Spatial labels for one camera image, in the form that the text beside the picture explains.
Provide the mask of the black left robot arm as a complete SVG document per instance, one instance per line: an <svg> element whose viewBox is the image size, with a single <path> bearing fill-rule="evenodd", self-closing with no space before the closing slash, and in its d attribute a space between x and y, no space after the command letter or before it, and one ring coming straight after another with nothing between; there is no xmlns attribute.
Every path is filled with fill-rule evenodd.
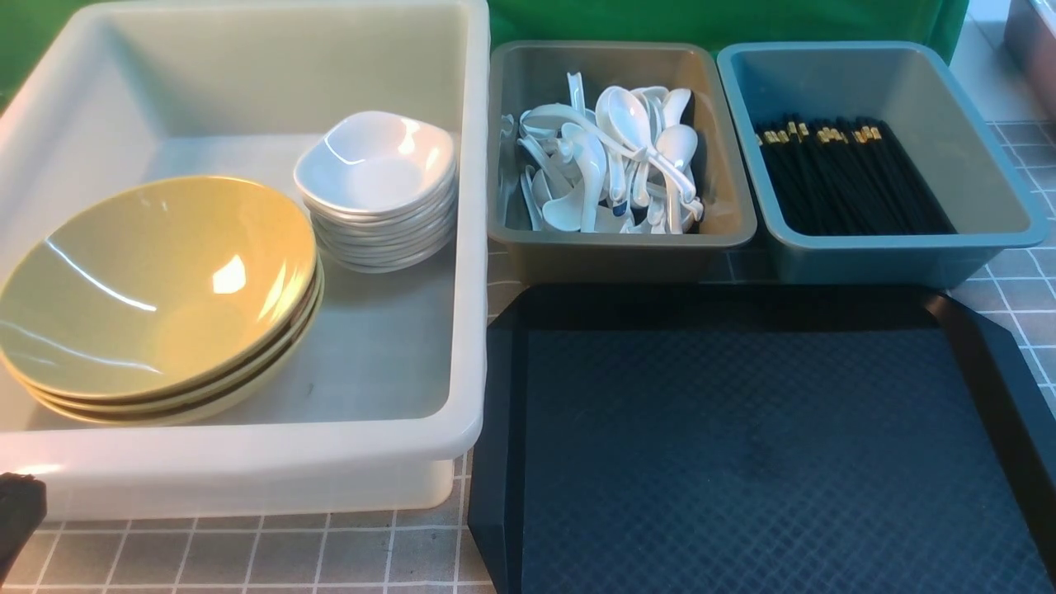
<svg viewBox="0 0 1056 594"><path fill-rule="evenodd" d="M45 482L34 476L1 476L1 584L31 535L48 515Z"/></svg>

